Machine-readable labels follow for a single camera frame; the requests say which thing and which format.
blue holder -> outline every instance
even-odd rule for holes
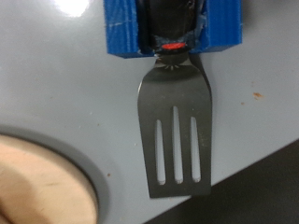
[[[138,41],[136,0],[105,0],[107,52],[122,58],[143,54]],[[222,51],[242,43],[242,0],[200,0],[196,31],[198,39],[191,53]]]

spatula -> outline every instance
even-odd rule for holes
[[[149,45],[158,59],[144,77],[138,115],[149,196],[207,195],[211,184],[211,96],[191,64],[195,0],[147,0]]]

gray surface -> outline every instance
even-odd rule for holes
[[[53,3],[0,1],[0,131],[53,147],[86,170],[103,186],[105,223],[144,222],[183,201],[148,195],[136,100],[154,59],[106,54],[101,0],[81,17]],[[244,44],[202,56],[213,92],[213,184],[299,132],[299,2],[244,6]]]

black handle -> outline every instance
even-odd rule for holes
[[[143,0],[147,5],[149,44],[160,54],[194,47],[196,0]]]

small stain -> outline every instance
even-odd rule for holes
[[[256,99],[256,100],[260,100],[260,99],[263,98],[263,95],[261,95],[261,94],[258,93],[258,92],[254,92],[254,93],[253,93],[253,97],[254,97],[254,99]]]
[[[46,184],[45,186],[56,186],[56,185],[59,185],[59,183],[49,183],[49,184]]]

